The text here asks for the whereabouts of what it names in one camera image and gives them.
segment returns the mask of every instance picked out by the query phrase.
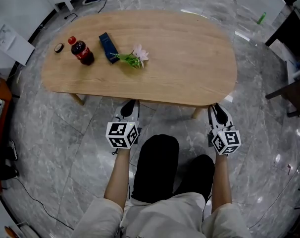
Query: red bottle cap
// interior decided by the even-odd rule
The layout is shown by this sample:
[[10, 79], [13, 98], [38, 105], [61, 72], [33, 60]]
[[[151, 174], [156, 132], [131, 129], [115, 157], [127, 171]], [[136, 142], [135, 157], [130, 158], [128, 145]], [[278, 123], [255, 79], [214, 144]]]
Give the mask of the red bottle cap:
[[73, 44], [76, 42], [76, 38], [75, 38], [74, 36], [71, 36], [71, 37], [67, 40], [67, 42], [68, 42], [69, 44], [73, 45]]

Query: chair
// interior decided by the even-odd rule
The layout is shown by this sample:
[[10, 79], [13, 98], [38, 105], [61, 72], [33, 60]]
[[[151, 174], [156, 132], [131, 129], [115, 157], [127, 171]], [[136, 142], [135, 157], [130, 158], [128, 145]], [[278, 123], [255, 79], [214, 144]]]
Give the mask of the chair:
[[[5, 80], [3, 80], [2, 78], [0, 79], [0, 99], [4, 101], [3, 109], [0, 114], [0, 145], [2, 145], [3, 144], [2, 137], [3, 137], [6, 115], [9, 108], [9, 104], [12, 99], [11, 91], [9, 90]], [[0, 192], [2, 192], [1, 181], [0, 181]]]
[[270, 100], [281, 95], [283, 98], [289, 100], [297, 109], [294, 112], [287, 113], [288, 117], [300, 116], [300, 80], [293, 82], [290, 85], [284, 86], [273, 93], [267, 94], [266, 99]]

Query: wire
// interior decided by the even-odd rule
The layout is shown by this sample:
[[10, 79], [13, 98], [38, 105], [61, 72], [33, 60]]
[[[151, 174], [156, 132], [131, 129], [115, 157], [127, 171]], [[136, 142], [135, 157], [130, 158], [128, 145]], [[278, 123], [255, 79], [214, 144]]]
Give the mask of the wire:
[[253, 226], [251, 226], [248, 229], [251, 229], [253, 227], [255, 227], [256, 225], [258, 225], [258, 223], [263, 219], [263, 217], [267, 214], [267, 212], [270, 210], [270, 208], [274, 205], [274, 203], [278, 200], [278, 198], [281, 196], [281, 194], [283, 193], [283, 191], [287, 188], [287, 186], [289, 185], [289, 183], [291, 182], [292, 178], [294, 177], [294, 175], [296, 174], [296, 172], [294, 172], [293, 176], [291, 177], [291, 179], [289, 180], [289, 182], [287, 183], [287, 185], [284, 187], [284, 189], [280, 192], [280, 194], [278, 195], [278, 197], [274, 200], [274, 202], [270, 205], [270, 207], [265, 211], [265, 213], [262, 215], [262, 217], [259, 219], [259, 221], [257, 223], [255, 223]]
[[118, 149], [118, 148], [116, 148], [116, 150], [115, 150], [114, 152], [111, 152], [111, 154], [112, 154], [112, 155], [115, 155], [115, 154], [117, 154], [117, 153], [118, 153], [118, 150], [119, 150], [119, 149]]
[[[106, 3], [107, 3], [107, 0], [105, 0], [105, 3], [104, 3], [104, 5], [103, 5], [103, 7], [98, 11], [98, 13], [100, 13], [101, 10], [104, 9]], [[73, 22], [73, 20], [76, 19], [76, 18], [78, 17], [78, 15], [77, 15], [76, 13], [71, 13], [71, 14], [67, 15], [66, 17], [64, 17], [64, 19], [67, 19], [67, 18], [68, 18], [69, 16], [71, 16], [71, 15], [75, 15], [75, 17], [71, 20], [71, 22]]]
[[71, 14], [67, 15], [66, 17], [64, 17], [64, 19], [67, 19], [71, 15], [75, 15], [75, 17], [71, 20], [71, 22], [73, 22], [73, 20], [78, 17], [78, 15], [76, 13], [71, 13]]
[[58, 220], [58, 219], [55, 218], [54, 216], [50, 215], [50, 214], [47, 212], [47, 210], [45, 209], [45, 206], [43, 205], [43, 203], [41, 203], [39, 200], [34, 199], [34, 198], [29, 194], [29, 192], [27, 191], [25, 185], [23, 185], [23, 183], [22, 183], [18, 178], [13, 178], [13, 179], [18, 180], [18, 181], [21, 183], [21, 185], [23, 186], [23, 188], [25, 189], [25, 191], [27, 192], [27, 194], [30, 196], [30, 198], [31, 198], [32, 200], [37, 201], [38, 203], [40, 203], [40, 204], [42, 205], [43, 209], [45, 210], [45, 212], [46, 212], [51, 218], [54, 218], [55, 220], [59, 221], [60, 223], [62, 223], [62, 224], [65, 225], [66, 227], [68, 227], [68, 228], [74, 230], [73, 228], [71, 228], [71, 227], [68, 226], [67, 224], [63, 223], [61, 220]]
[[104, 9], [104, 7], [105, 7], [105, 5], [106, 5], [106, 3], [107, 3], [107, 0], [105, 0], [105, 3], [104, 3], [104, 6], [98, 11], [98, 13], [97, 14], [99, 14], [100, 13], [100, 11], [102, 10], [102, 9]]

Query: wooden table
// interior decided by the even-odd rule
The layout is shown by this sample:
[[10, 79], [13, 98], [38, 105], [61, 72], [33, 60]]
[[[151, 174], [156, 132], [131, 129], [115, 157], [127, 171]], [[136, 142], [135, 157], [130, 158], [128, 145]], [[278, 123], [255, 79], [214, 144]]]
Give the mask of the wooden table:
[[[144, 69], [111, 64], [99, 42], [107, 32], [118, 52], [134, 44], [149, 52]], [[82, 65], [71, 53], [70, 36], [83, 40], [95, 62]], [[56, 54], [54, 47], [64, 43]], [[201, 108], [224, 99], [234, 88], [237, 67], [228, 36], [196, 14], [166, 10], [126, 10], [89, 15], [74, 21], [52, 41], [42, 79], [54, 92], [110, 96]]]

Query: table leg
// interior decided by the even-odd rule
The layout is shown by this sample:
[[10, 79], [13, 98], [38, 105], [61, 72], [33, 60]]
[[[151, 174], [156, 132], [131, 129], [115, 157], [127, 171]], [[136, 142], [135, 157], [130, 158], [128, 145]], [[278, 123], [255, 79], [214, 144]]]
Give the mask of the table leg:
[[199, 116], [200, 112], [201, 112], [201, 108], [196, 108], [194, 110], [194, 113], [192, 114], [192, 118], [196, 119]]
[[81, 106], [84, 105], [84, 102], [80, 99], [80, 97], [78, 97], [75, 93], [69, 93], [69, 95], [71, 95], [71, 97]]
[[265, 98], [268, 99], [268, 100], [270, 100], [270, 99], [272, 99], [272, 98], [274, 98], [274, 97], [277, 97], [277, 96], [279, 96], [279, 95], [284, 94], [284, 93], [286, 92], [286, 90], [288, 89], [288, 86], [289, 86], [289, 85], [287, 85], [287, 86], [285, 86], [285, 87], [282, 87], [282, 88], [280, 88], [279, 90], [274, 91], [273, 93], [267, 94], [267, 95], [265, 96]]
[[296, 110], [294, 112], [287, 113], [287, 116], [288, 117], [298, 117], [298, 116], [300, 116], [300, 112]]
[[266, 45], [269, 47], [271, 46], [271, 44], [278, 38], [278, 30], [275, 31], [274, 34], [272, 34], [272, 36], [269, 38], [269, 40], [266, 41]]

